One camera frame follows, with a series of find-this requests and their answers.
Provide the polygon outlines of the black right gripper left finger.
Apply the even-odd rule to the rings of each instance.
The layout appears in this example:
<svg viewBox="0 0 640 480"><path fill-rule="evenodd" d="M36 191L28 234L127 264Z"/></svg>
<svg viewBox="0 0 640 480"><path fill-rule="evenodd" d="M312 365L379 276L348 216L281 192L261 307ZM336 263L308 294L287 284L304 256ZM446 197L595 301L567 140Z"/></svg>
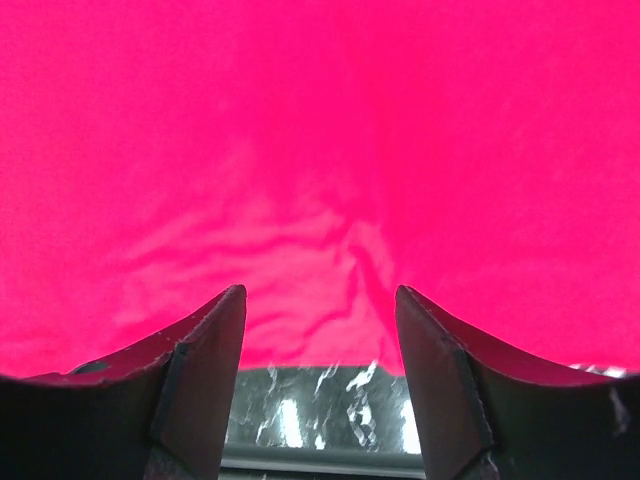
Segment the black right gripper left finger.
<svg viewBox="0 0 640 480"><path fill-rule="evenodd" d="M5 479L215 479L242 349L234 285L74 371L1 379Z"/></svg>

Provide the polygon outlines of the red t-shirt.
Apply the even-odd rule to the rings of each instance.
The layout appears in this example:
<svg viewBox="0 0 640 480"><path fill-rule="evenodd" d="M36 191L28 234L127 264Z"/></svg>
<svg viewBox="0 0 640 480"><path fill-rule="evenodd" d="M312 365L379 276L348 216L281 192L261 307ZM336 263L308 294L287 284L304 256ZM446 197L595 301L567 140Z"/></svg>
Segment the red t-shirt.
<svg viewBox="0 0 640 480"><path fill-rule="evenodd" d="M408 285L639 366L635 1L5 1L1 370L248 291L243 367L402 368Z"/></svg>

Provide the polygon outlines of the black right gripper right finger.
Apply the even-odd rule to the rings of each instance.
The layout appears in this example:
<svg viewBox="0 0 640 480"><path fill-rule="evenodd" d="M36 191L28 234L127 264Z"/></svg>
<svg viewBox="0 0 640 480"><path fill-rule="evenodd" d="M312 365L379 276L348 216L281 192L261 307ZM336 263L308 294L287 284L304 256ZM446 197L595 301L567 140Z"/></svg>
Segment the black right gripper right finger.
<svg viewBox="0 0 640 480"><path fill-rule="evenodd" d="M639 379L560 365L396 292L396 325L430 479L635 479Z"/></svg>

